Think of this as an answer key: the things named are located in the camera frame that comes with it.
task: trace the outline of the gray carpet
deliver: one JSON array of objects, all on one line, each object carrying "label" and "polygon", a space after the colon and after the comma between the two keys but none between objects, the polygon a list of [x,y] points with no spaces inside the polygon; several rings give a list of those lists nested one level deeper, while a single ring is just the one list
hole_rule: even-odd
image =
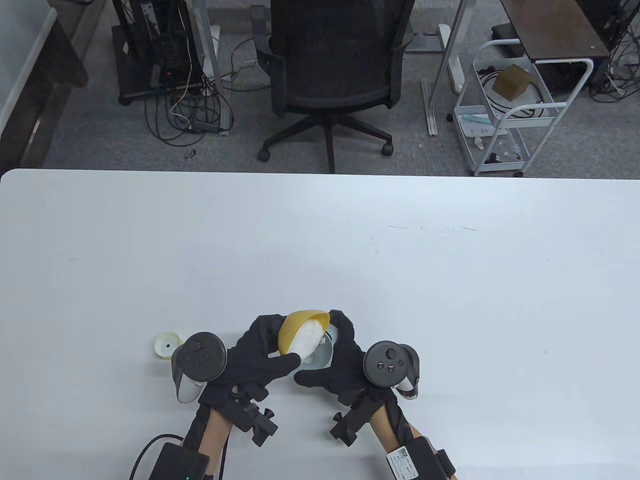
[{"label": "gray carpet", "polygon": [[[454,10],[448,0],[421,0],[412,15],[416,31],[434,31],[439,22],[451,23]],[[248,38],[248,10],[212,10],[222,25],[222,69],[228,71],[229,52]],[[468,65],[490,28],[506,21],[499,0],[479,0],[462,55]],[[267,164],[256,161],[262,141],[299,117],[276,117],[268,90],[234,93],[235,126],[228,136],[208,134],[194,147],[171,148],[154,139],[143,121],[143,103],[118,104],[118,83],[111,43],[111,26],[117,19],[110,2],[102,13],[85,58],[90,75],[86,88],[75,90],[60,120],[45,168],[177,170],[204,172],[326,173],[323,132],[312,129],[271,149]],[[239,61],[255,57],[251,43],[236,54]],[[426,130],[420,78],[435,76],[438,56],[407,56],[403,67],[403,92],[399,104],[356,114],[394,136],[395,152],[380,156],[381,142],[345,129],[335,130],[338,173],[375,175],[468,175],[465,158],[453,124],[444,119],[456,97],[447,87],[438,100],[440,134]],[[259,67],[244,70],[236,88],[264,84]],[[597,104],[581,95],[529,170],[529,177],[640,179],[640,95],[617,104]],[[535,144],[539,133],[524,135]],[[186,158],[192,148],[196,154]]]}]

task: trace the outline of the office chair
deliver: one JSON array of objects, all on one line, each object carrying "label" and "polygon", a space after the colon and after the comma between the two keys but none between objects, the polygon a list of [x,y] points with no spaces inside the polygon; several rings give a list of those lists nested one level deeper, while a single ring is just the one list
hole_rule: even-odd
[{"label": "office chair", "polygon": [[258,64],[271,78],[271,107],[308,116],[265,140],[258,160],[269,161],[269,147],[319,125],[324,129],[330,173],[335,173],[334,125],[384,140],[389,133],[349,116],[400,99],[402,60],[413,38],[409,16],[414,0],[271,0],[267,10],[251,6]]}]

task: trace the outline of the white label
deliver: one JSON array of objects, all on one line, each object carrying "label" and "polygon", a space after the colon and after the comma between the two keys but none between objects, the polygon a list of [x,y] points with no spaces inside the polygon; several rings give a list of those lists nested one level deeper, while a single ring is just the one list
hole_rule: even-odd
[{"label": "white label", "polygon": [[396,480],[412,480],[413,478],[418,478],[418,470],[415,469],[415,465],[406,447],[400,447],[398,450],[387,454],[387,461]]}]

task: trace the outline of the yellow bowl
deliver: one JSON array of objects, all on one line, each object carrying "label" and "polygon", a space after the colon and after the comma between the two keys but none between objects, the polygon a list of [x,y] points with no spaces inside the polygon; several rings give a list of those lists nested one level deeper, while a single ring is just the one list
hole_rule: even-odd
[{"label": "yellow bowl", "polygon": [[289,347],[296,333],[307,320],[316,320],[322,326],[323,332],[326,333],[326,329],[329,328],[331,317],[327,312],[322,310],[300,310],[299,312],[293,312],[285,318],[280,333],[278,334],[278,350],[281,355],[286,355],[289,352]]}]

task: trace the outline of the gloved hand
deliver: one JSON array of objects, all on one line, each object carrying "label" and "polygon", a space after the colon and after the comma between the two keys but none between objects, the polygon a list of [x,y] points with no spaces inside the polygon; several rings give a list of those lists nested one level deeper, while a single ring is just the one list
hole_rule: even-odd
[{"label": "gloved hand", "polygon": [[278,332],[284,319],[282,315],[256,318],[236,346],[227,350],[225,370],[208,382],[198,401],[218,409],[228,401],[234,387],[242,390],[251,384],[265,387],[272,380],[287,376],[298,368],[300,357],[297,353],[268,357],[278,350]]},{"label": "gloved hand", "polygon": [[331,366],[320,370],[302,370],[294,380],[303,387],[323,387],[339,397],[363,390],[374,400],[395,399],[391,388],[373,385],[365,376],[364,352],[355,342],[353,323],[340,310],[331,310],[331,324],[338,329],[338,341],[333,346]]},{"label": "gloved hand", "polygon": [[302,370],[294,380],[303,387],[324,387],[338,395],[340,401],[358,408],[364,397],[373,404],[384,405],[389,424],[401,445],[413,440],[409,422],[398,406],[396,395],[391,388],[373,385],[364,374],[364,352],[355,342],[353,323],[340,310],[331,310],[331,323],[338,329],[338,341],[333,346],[333,358],[329,368]]}]

